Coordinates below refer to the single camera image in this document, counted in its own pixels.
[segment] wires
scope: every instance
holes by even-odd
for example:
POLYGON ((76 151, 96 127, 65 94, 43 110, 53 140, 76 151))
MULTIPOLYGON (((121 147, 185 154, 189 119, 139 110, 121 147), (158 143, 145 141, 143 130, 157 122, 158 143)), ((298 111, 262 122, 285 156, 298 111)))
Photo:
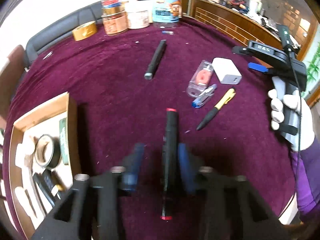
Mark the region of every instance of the wires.
POLYGON ((299 82, 298 82, 298 78, 297 78, 296 71, 294 70, 292 64, 291 64, 291 67, 292 67, 292 71, 293 71, 293 74, 294 74, 295 81, 296 81, 296 83, 297 83, 297 87, 298 87, 298 90, 299 90, 299 97, 300 97, 300 113, 298 113, 298 115, 299 115, 299 127, 298 127, 298 133, 299 133, 299 136, 298 136, 298 158, 297 158, 296 183, 295 183, 295 192, 297 192, 297 183, 298 183, 298 177, 299 177, 299 163, 300 163, 300 158, 301 158, 301 154, 300 154, 300 143, 301 143, 302 99, 301 99, 301 89, 300 89, 300 85, 299 85, 299 82))
POLYGON ((285 212, 286 208, 288 206, 290 206, 290 204, 292 203, 292 201, 294 200, 294 195, 297 192, 297 184, 298 184, 298 178, 299 178, 299 163, 300 163, 300 159, 301 159, 301 154, 300 154, 300 143, 301 143, 301 116, 302 116, 302 99, 301 99, 301 89, 300 89, 300 85, 299 85, 299 81, 297 78, 297 74, 296 71, 294 70, 293 66, 292 66, 292 62, 291 62, 291 58, 289 57, 289 62, 293 71, 293 75, 294 75, 294 79, 295 82, 297 83, 297 88, 299 91, 299 97, 300 97, 300 113, 298 112, 298 116, 299 116, 299 126, 298 126, 298 154, 297 154, 297 168, 296 168, 296 172, 295 172, 295 185, 294 185, 294 192, 293 195, 291 197, 291 200, 289 201, 289 203, 287 204, 287 206, 284 208, 284 210, 281 212, 281 214, 279 215, 279 217, 281 217, 283 215, 283 213, 285 212))

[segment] gloved hand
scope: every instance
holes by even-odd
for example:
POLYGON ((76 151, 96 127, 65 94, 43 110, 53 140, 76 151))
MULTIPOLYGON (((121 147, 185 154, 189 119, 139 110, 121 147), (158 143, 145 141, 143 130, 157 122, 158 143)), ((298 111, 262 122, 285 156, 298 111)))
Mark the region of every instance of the gloved hand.
MULTIPOLYGON (((283 103, 289 108, 295 110, 298 114, 301 111, 301 140, 300 140, 300 150, 307 149, 315 138, 315 133, 313 132, 312 126, 312 115, 309 106, 306 101, 301 98, 300 106, 300 97, 297 95, 284 95, 283 102, 277 98, 277 91, 272 89, 268 92, 268 96, 271 100, 271 128, 273 130, 279 129, 279 123, 284 121, 283 103)), ((291 148, 294 151, 298 150, 299 143, 299 133, 295 136, 291 148)))

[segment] masking tape roll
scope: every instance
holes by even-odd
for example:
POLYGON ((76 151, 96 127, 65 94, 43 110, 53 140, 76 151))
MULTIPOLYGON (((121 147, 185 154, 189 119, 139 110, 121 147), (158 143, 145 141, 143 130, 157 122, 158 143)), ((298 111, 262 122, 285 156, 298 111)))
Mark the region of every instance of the masking tape roll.
POLYGON ((81 41, 94 35, 97 32, 98 30, 95 21, 81 24, 80 26, 72 30, 73 38, 75 39, 75 41, 81 41))
POLYGON ((120 5, 120 6, 116 6, 116 7, 111 7, 111 8, 103 8, 102 9, 104 14, 116 14, 119 12, 123 12, 124 11, 124 5, 120 5))
POLYGON ((59 140, 48 134, 42 135, 36 144, 36 163, 40 167, 53 169, 58 165, 60 156, 59 140))

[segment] purple sleeve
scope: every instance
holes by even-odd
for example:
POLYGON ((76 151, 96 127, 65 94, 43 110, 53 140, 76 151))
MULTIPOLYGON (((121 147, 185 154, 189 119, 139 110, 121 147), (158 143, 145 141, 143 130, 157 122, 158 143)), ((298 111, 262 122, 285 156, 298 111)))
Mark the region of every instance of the purple sleeve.
POLYGON ((300 152, 300 156, 297 170, 298 153, 291 152, 292 168, 296 177, 298 210, 301 221, 305 222, 320 215, 320 145, 318 140, 315 138, 309 148, 300 152))

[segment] small blue object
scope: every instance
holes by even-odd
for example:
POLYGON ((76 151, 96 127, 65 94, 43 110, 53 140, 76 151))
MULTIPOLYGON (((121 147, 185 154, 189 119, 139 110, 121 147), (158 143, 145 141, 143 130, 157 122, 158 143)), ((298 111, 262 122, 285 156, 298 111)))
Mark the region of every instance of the small blue object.
POLYGON ((256 63, 253 63, 253 62, 250 62, 248 64, 248 68, 256 70, 256 71, 259 71, 259 72, 262 72, 262 73, 268 72, 268 69, 265 66, 260 65, 260 64, 256 64, 256 63))
POLYGON ((205 89, 195 100, 192 101, 192 106, 194 108, 200 108, 204 106, 206 101, 214 95, 214 91, 217 89, 217 84, 213 84, 212 86, 205 89))
POLYGON ((192 155, 184 143, 179 143, 178 163, 183 188, 188 194, 194 195, 197 190, 201 189, 201 184, 196 178, 199 175, 199 168, 204 166, 204 161, 192 155))
POLYGON ((121 189, 124 191, 134 191, 138 184, 138 175, 144 154, 144 144, 136 143, 132 154, 122 161, 125 171, 122 173, 121 189))
POLYGON ((170 31, 162 31, 162 33, 163 33, 163 34, 170 34, 170 35, 173 34, 173 32, 170 32, 170 31))

